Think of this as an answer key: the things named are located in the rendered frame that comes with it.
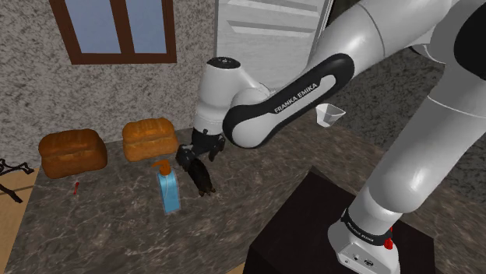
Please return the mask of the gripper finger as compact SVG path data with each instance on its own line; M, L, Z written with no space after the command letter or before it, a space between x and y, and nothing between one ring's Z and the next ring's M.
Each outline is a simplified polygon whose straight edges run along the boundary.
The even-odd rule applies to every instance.
M223 137L223 136L220 136L218 138L217 141L215 141L215 143L213 144L213 147L211 148L210 152L209 152L209 155L208 155L208 158L211 162L214 161L216 155L219 153L219 152L222 152L224 150L224 147L225 147L225 142L226 142L226 139Z
M176 152L175 159L178 165L186 172L193 170L193 162L196 159L196 154L193 151L193 145L181 144Z

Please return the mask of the dark brown oblong object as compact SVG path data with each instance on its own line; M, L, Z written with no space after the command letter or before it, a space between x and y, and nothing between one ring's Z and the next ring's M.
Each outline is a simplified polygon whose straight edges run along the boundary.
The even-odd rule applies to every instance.
M200 159L194 159L190 163L188 174L198 188L201 197L205 194L211 195L216 192L216 189L211 182L209 172Z

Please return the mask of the blue soap dispenser orange pump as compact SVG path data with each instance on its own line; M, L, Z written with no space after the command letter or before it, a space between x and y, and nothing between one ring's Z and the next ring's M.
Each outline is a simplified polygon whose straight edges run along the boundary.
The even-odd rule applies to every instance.
M175 171L168 160L158 160L152 165L157 168L157 183L160 188L164 213L172 214L181 208L179 187Z

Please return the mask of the brown bread loaf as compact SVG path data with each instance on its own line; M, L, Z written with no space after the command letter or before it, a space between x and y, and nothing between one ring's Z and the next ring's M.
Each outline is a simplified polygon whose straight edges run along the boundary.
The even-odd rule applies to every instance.
M174 126L166 118L129 122L122 137L125 158L130 162L172 154L178 149Z
M107 166L107 148L93 129L51 133L42 138L38 151L47 177L63 178Z

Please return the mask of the white refrigerator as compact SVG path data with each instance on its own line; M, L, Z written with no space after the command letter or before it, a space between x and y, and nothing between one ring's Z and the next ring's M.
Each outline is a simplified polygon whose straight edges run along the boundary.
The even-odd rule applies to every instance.
M269 88L308 63L334 0L217 0L216 56L238 60Z

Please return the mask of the dark robot stand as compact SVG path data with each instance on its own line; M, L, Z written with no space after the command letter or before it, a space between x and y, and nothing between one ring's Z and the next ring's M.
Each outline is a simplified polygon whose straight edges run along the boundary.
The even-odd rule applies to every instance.
M251 243L243 274L376 274L385 266L351 246L338 257L327 230L354 196L312 167Z

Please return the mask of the white cup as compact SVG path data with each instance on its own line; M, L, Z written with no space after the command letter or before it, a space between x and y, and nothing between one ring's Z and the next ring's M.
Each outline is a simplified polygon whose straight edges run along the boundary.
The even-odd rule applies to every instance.
M318 125L328 128L346 114L346 111L332 105L319 104L315 107L316 122Z

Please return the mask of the brown framed window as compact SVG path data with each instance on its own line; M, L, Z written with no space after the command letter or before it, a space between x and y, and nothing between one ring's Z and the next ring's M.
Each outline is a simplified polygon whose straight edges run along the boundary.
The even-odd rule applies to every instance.
M74 65L177 61L173 0L49 0Z

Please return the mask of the black metal frame furniture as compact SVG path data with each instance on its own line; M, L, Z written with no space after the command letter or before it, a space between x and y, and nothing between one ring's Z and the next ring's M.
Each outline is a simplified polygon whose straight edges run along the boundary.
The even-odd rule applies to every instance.
M0 158L0 176L18 170L23 171L25 174L32 174L34 172L34 169L30 168L26 162L21 163L17 166L10 166L6 163L5 159ZM0 191L2 191L4 194L9 195L17 203L23 202L23 200L13 190L5 187L2 184L0 184Z

